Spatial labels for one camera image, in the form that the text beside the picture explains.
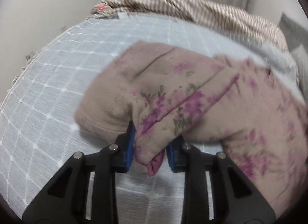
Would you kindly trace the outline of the pink floral padded garment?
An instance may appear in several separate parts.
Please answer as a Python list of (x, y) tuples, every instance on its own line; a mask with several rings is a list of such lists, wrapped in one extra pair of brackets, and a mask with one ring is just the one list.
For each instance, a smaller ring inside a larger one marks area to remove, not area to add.
[(154, 176), (168, 144), (221, 142), (277, 216), (307, 187), (307, 107), (267, 67), (138, 42), (88, 87), (75, 113), (112, 142), (134, 123), (134, 164)]

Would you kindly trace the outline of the light blue checked bedspread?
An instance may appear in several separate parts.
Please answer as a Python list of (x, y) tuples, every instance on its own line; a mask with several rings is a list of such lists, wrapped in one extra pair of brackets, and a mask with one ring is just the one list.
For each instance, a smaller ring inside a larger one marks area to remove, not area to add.
[(269, 43), (229, 38), (194, 23), (148, 14), (83, 21), (39, 52), (1, 105), (1, 196), (17, 218), (73, 153), (91, 154), (105, 146), (79, 129), (74, 113), (97, 74), (138, 41), (209, 57), (251, 58), (271, 67), (294, 97), (304, 100), (291, 55)]

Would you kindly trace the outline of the grey pillow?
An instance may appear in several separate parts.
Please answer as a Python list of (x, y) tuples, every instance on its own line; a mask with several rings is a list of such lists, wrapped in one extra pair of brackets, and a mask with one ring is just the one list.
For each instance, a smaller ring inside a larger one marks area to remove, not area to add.
[(307, 78), (307, 51), (301, 44), (291, 51), (292, 57), (298, 66), (299, 76), (301, 80)]

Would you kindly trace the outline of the grey quilted headboard cushion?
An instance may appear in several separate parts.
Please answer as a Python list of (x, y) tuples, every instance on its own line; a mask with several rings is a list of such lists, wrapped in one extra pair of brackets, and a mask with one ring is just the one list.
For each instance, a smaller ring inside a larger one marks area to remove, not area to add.
[(285, 35), (289, 50), (302, 45), (307, 51), (307, 29), (293, 21), (285, 13), (281, 15), (279, 27)]

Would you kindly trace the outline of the brown striped blanket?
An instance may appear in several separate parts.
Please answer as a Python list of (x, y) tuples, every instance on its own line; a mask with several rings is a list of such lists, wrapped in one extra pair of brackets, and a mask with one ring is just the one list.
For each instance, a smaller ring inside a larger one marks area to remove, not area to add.
[(100, 0), (92, 8), (91, 15), (115, 18), (121, 12), (162, 14), (257, 41), (268, 41), (282, 51), (288, 50), (285, 35), (271, 21), (210, 0)]

